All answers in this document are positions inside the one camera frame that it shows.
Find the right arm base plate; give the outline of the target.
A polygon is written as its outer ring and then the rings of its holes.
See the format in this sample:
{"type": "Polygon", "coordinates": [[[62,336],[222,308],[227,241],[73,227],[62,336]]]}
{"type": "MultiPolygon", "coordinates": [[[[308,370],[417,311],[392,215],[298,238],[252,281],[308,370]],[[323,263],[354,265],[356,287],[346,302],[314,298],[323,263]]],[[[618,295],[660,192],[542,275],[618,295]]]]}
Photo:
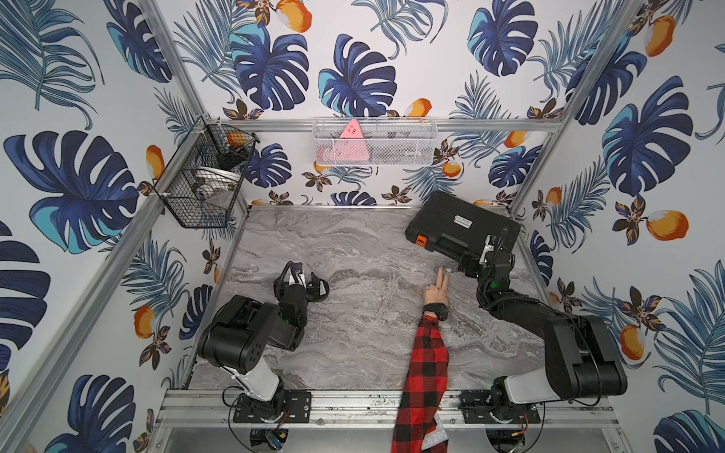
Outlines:
{"type": "Polygon", "coordinates": [[[513,404],[505,393],[496,388],[462,391],[459,409],[466,424],[526,426],[541,422],[536,405],[513,404]]]}

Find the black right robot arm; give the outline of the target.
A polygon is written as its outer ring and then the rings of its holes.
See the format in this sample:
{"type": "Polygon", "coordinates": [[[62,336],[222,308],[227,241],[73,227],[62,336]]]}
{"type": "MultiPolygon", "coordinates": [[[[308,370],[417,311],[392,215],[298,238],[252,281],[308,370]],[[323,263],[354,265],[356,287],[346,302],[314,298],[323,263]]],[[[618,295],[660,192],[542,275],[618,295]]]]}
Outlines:
{"type": "Polygon", "coordinates": [[[628,389],[619,353],[603,320],[556,311],[510,287],[515,257],[489,250],[479,258],[464,254],[459,269],[477,279],[480,308],[498,320],[527,330],[544,342],[544,365],[499,377],[490,390],[496,409],[581,398],[621,396],[628,389]]]}

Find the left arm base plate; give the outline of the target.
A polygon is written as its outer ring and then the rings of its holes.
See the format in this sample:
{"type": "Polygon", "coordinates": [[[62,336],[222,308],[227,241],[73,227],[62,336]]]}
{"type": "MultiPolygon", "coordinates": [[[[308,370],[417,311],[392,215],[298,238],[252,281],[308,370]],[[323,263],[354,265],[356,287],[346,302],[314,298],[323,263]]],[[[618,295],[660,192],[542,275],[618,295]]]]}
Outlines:
{"type": "Polygon", "coordinates": [[[241,396],[231,419],[236,424],[307,424],[312,401],[311,392],[300,390],[282,389],[269,401],[241,396]]]}

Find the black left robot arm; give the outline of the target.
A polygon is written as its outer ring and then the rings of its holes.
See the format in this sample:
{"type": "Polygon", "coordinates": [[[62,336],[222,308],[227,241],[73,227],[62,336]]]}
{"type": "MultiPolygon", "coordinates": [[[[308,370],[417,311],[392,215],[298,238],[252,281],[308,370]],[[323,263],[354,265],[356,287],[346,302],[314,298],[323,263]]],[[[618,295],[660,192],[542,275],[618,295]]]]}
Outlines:
{"type": "Polygon", "coordinates": [[[294,351],[308,323],[308,286],[304,277],[280,277],[273,289],[277,303],[234,296],[201,335],[197,354],[229,373],[245,395],[271,403],[283,391],[281,378],[264,360],[268,345],[294,351]]]}

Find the mannequin hand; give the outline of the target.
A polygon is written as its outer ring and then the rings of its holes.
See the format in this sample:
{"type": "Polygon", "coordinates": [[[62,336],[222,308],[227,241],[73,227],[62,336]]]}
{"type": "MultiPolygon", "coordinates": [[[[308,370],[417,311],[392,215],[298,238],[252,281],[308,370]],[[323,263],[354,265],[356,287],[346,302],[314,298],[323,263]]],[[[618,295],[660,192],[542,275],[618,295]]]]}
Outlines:
{"type": "Polygon", "coordinates": [[[438,269],[436,283],[429,285],[424,292],[424,306],[432,304],[449,305],[447,298],[447,287],[449,286],[449,276],[443,267],[438,269]]]}

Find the red plaid sleeved forearm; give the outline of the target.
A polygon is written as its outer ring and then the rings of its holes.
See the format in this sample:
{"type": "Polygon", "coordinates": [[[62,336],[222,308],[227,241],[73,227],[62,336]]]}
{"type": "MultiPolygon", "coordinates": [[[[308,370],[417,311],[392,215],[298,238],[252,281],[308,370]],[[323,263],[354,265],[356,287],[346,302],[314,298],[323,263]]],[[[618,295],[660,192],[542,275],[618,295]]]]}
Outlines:
{"type": "Polygon", "coordinates": [[[435,421],[449,383],[449,351],[433,313],[424,313],[413,342],[412,356],[403,386],[391,450],[447,452],[449,441],[435,421]]]}

